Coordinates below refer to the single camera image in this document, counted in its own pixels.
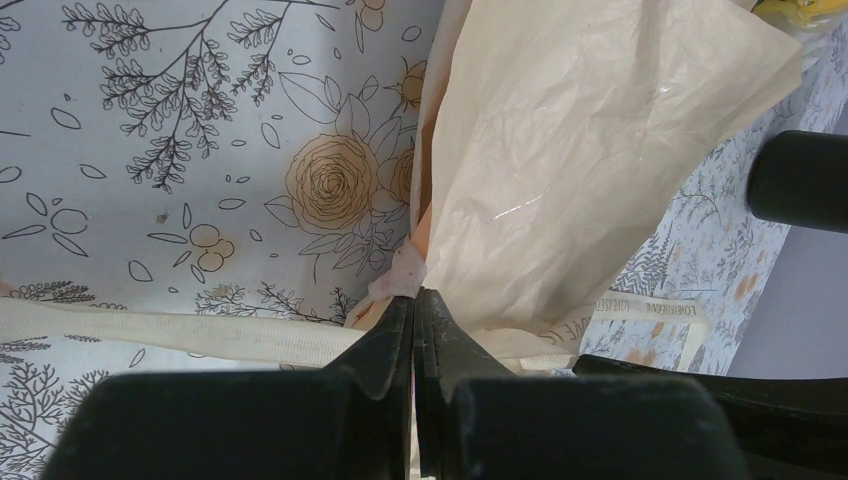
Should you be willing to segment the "colourful flower bouquet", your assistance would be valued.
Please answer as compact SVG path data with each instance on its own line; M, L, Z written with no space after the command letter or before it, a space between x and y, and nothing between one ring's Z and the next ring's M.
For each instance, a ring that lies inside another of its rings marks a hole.
M570 367L628 259L718 145L801 82L749 1L448 1L422 90L412 236L349 314L440 292L508 369Z

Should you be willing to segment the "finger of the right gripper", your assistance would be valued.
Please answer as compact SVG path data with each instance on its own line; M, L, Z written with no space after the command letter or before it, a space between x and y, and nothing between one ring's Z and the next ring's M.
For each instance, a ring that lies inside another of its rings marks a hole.
M679 373L595 355L586 375L665 375L698 382L721 406L755 479L847 477L847 380L750 379Z

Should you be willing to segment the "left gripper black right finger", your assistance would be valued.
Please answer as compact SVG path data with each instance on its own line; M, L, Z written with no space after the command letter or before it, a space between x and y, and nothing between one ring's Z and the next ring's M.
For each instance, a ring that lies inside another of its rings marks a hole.
M423 288L413 313L416 428L422 474L435 479L471 479L467 437L473 413L461 409L463 384L471 379L512 379L455 321L441 294Z

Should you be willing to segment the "cream ribbon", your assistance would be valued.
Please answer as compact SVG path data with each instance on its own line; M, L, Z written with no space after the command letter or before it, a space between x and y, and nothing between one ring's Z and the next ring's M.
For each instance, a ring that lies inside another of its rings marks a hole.
M687 370L713 325L693 300L617 292L598 283L564 314L544 312L575 283L549 256L527 259L460 255L431 250L421 257L399 249L391 269L373 281L343 327L325 320L279 319L252 314L138 313L93 307L87 301L38 300L33 289L1 289L1 339L77 335L141 343L218 358L323 367L373 328L392 299L408 299L416 286L434 287L452 307L458 325L509 370L533 374L573 368L583 337L567 328L632 321L684 324L688 334L679 370Z

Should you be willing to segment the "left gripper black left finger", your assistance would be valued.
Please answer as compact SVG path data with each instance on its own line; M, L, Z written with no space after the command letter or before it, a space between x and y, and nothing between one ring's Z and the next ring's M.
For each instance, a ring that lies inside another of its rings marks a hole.
M411 459L414 301L397 297L328 369L347 381L338 479L407 479Z

